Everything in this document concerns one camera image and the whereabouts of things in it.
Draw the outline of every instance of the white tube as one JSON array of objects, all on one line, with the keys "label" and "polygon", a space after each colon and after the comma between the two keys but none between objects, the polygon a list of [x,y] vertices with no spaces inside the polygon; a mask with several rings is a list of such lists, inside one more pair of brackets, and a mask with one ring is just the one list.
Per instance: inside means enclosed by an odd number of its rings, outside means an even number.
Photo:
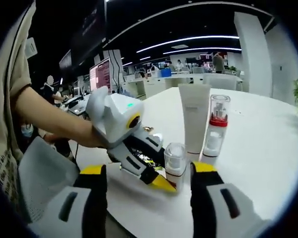
[{"label": "white tube", "polygon": [[179,84],[182,101],[187,158],[198,161],[206,131],[210,85]]}]

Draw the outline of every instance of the ceiling light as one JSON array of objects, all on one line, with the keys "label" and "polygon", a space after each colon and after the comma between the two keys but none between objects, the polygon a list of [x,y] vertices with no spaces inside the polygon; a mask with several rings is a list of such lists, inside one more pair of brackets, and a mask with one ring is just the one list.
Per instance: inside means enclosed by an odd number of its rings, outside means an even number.
[{"label": "ceiling light", "polygon": [[128,66],[130,64],[132,64],[132,62],[124,64],[123,67]]},{"label": "ceiling light", "polygon": [[150,59],[150,58],[151,58],[151,56],[149,56],[149,57],[145,57],[145,58],[140,59],[140,61],[142,61],[142,60],[146,60],[146,59]]},{"label": "ceiling light", "polygon": [[171,48],[174,48],[174,49],[184,49],[184,48],[189,48],[187,45],[178,45],[178,46],[171,46]]},{"label": "ceiling light", "polygon": [[164,42],[158,45],[154,45],[154,46],[150,46],[148,48],[142,49],[137,51],[137,53],[140,53],[142,51],[146,51],[158,46],[163,46],[163,45],[167,45],[167,44],[171,44],[171,43],[175,43],[175,42],[180,42],[180,41],[189,41],[189,40],[197,40],[197,39],[207,39],[207,38],[228,38],[228,39],[239,39],[238,36],[196,36],[196,37],[189,37],[189,38],[183,38],[183,39],[178,39],[175,41],[168,41],[168,42]]},{"label": "ceiling light", "polygon": [[205,47],[205,48],[192,48],[192,49],[185,49],[185,50],[178,50],[178,51],[170,51],[163,53],[166,54],[172,54],[177,52],[183,52],[183,51],[198,51],[198,50],[227,50],[227,51],[242,51],[242,49],[238,48],[227,48],[227,47]]}]

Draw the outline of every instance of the face mask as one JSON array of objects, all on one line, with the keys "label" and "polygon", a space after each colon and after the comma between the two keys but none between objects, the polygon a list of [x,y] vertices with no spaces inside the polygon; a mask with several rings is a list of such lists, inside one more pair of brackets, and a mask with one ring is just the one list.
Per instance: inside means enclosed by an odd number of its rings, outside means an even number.
[{"label": "face mask", "polygon": [[30,138],[33,134],[33,126],[32,124],[25,124],[21,126],[21,132],[23,136]]}]

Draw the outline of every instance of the person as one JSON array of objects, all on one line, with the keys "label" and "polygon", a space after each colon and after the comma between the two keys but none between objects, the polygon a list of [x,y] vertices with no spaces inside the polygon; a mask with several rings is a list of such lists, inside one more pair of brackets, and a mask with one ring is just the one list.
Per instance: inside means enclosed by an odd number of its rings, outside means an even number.
[{"label": "person", "polygon": [[17,135],[18,146],[22,153],[25,153],[25,151],[30,146],[32,141],[37,136],[40,136],[48,144],[50,144],[53,149],[55,149],[61,155],[68,158],[70,161],[72,161],[74,164],[77,165],[76,161],[74,160],[74,156],[72,154],[68,139],[62,138],[55,134],[51,134],[51,133],[48,133],[47,131],[39,129],[22,118],[15,120],[15,122],[16,121],[20,123],[19,126],[15,127],[16,128],[15,134]]},{"label": "person", "polygon": [[104,147],[90,121],[53,107],[30,87],[25,45],[35,8],[35,1],[31,1],[22,14],[13,12],[0,25],[0,186],[16,211],[20,211],[17,168],[23,153],[14,120],[24,118],[37,128],[85,147]]},{"label": "person", "polygon": [[147,71],[144,67],[141,67],[139,69],[139,74],[141,76],[141,78],[148,78],[148,74],[147,74]]},{"label": "person", "polygon": [[51,75],[48,76],[47,81],[44,83],[43,95],[45,100],[48,101],[50,104],[59,105],[66,99],[66,97],[62,97],[59,91],[54,93],[54,87],[52,87],[53,83],[53,77]]},{"label": "person", "polygon": [[63,87],[59,87],[56,94],[53,94],[52,97],[54,98],[54,105],[56,105],[58,108],[60,107],[61,103],[67,98],[66,96],[61,95],[61,92],[63,91]]},{"label": "person", "polygon": [[175,72],[175,67],[171,61],[169,62],[169,68],[171,69],[171,72]]},{"label": "person", "polygon": [[178,59],[177,71],[182,71],[183,67],[184,67],[183,63],[181,62],[181,60]]},{"label": "person", "polygon": [[69,85],[70,98],[74,97],[74,87]]},{"label": "person", "polygon": [[224,71],[224,59],[217,52],[213,56],[213,65],[214,65],[216,73],[223,73],[223,71]]}]

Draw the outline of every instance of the beige t-shirt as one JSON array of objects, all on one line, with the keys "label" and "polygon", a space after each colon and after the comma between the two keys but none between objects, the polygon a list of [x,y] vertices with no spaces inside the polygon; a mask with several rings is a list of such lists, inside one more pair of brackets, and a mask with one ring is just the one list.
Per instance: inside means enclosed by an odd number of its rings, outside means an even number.
[{"label": "beige t-shirt", "polygon": [[31,83],[25,43],[35,12],[35,3],[10,28],[0,49],[0,184],[10,201],[18,206],[18,148],[12,123],[11,105],[18,93]]}]

